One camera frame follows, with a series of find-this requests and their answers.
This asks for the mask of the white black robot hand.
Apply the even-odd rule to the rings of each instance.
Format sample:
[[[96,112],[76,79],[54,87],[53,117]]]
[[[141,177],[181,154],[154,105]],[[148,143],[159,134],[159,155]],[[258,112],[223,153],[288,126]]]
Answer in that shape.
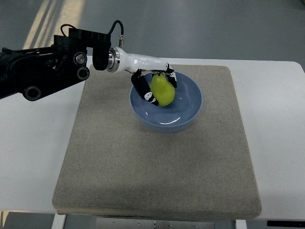
[[[119,47],[110,48],[107,71],[110,73],[130,72],[131,82],[138,95],[155,106],[159,106],[159,103],[149,86],[155,74],[164,74],[168,82],[174,88],[177,87],[175,71],[167,61],[152,56],[126,53]]]

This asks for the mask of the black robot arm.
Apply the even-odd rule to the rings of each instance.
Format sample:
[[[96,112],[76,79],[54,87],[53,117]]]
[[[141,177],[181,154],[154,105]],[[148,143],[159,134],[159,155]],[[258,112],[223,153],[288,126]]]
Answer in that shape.
[[[36,101],[87,80],[87,48],[92,48],[94,68],[108,66],[111,34],[69,28],[68,35],[55,35],[50,47],[0,53],[0,97],[16,93]]]

